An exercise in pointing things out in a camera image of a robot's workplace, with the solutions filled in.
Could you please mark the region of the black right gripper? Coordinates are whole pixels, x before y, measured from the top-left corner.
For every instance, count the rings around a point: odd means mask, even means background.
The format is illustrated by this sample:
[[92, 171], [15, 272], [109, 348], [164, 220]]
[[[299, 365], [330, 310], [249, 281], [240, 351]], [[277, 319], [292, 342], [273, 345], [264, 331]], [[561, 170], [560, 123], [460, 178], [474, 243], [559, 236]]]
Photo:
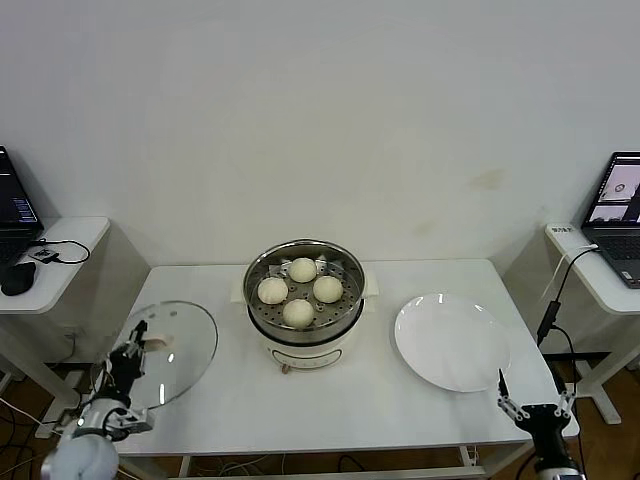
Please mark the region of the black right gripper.
[[559, 394], [557, 405], [521, 407], [511, 399], [503, 371], [499, 370], [497, 405], [520, 430], [531, 436], [536, 468], [571, 467], [571, 456], [562, 433], [573, 417], [576, 388], [574, 383], [560, 383], [556, 389]]

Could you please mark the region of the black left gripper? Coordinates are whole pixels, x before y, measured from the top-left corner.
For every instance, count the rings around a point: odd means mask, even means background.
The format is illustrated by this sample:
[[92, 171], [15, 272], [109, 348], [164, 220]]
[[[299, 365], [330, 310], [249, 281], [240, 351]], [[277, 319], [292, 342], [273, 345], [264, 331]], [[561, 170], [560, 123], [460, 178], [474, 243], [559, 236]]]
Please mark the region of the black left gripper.
[[110, 354], [112, 380], [105, 388], [108, 398], [129, 401], [134, 382], [145, 375], [147, 349], [143, 337], [147, 329], [148, 323], [140, 321], [131, 331], [126, 348]]

